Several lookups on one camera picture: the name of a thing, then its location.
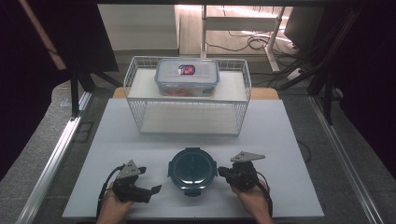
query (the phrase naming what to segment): white metal stand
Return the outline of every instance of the white metal stand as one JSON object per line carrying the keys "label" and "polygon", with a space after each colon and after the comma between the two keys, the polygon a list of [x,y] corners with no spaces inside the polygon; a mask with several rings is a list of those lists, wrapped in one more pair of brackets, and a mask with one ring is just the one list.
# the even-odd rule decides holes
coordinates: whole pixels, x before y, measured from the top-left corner
{"label": "white metal stand", "polygon": [[207,17],[206,5],[203,5],[201,58],[206,58],[206,31],[271,31],[272,34],[268,45],[265,47],[265,53],[273,72],[279,72],[273,48],[284,12],[285,7],[282,7],[276,18]]}

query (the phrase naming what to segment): wire basket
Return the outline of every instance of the wire basket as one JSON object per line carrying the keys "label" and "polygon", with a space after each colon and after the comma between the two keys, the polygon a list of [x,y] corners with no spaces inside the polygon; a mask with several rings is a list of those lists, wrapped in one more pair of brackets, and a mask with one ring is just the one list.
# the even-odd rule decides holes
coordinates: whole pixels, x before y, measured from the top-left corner
{"label": "wire basket", "polygon": [[219,84],[210,97],[162,96],[154,81],[164,57],[133,57],[124,79],[125,95],[141,133],[238,135],[251,94],[248,63],[213,59]]}

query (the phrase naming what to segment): person's left hand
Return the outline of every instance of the person's left hand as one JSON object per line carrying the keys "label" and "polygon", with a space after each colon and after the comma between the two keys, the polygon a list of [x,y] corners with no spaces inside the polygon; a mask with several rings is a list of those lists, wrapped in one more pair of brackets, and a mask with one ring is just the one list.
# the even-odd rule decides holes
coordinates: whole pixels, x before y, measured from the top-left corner
{"label": "person's left hand", "polygon": [[125,218],[132,205],[134,205],[134,202],[131,201],[126,203],[121,202],[112,188],[113,183],[110,184],[103,198],[99,218],[96,221],[97,224],[120,223]]}

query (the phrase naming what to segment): sticker on lid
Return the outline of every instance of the sticker on lid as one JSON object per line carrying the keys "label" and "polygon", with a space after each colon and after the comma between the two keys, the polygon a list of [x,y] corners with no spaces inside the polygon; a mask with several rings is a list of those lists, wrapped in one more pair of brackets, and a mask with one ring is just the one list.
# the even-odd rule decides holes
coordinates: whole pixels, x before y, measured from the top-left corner
{"label": "sticker on lid", "polygon": [[178,67],[178,73],[180,75],[194,75],[195,67],[194,65],[181,65]]}

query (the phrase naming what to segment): white table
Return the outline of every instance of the white table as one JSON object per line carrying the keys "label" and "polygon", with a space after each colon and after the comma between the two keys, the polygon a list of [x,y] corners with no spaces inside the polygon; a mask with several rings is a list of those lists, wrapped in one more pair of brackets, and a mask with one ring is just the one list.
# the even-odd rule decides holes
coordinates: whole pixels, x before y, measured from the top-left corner
{"label": "white table", "polygon": [[195,198],[173,184],[167,165],[185,147],[200,147],[226,167],[241,150],[264,154],[253,164],[271,187],[274,217],[324,216],[282,101],[250,101],[239,136],[204,136],[140,134],[126,100],[110,99],[63,217],[95,217],[107,176],[129,160],[148,167],[138,187],[163,187],[149,203],[136,203],[128,219],[249,217],[223,177]]}

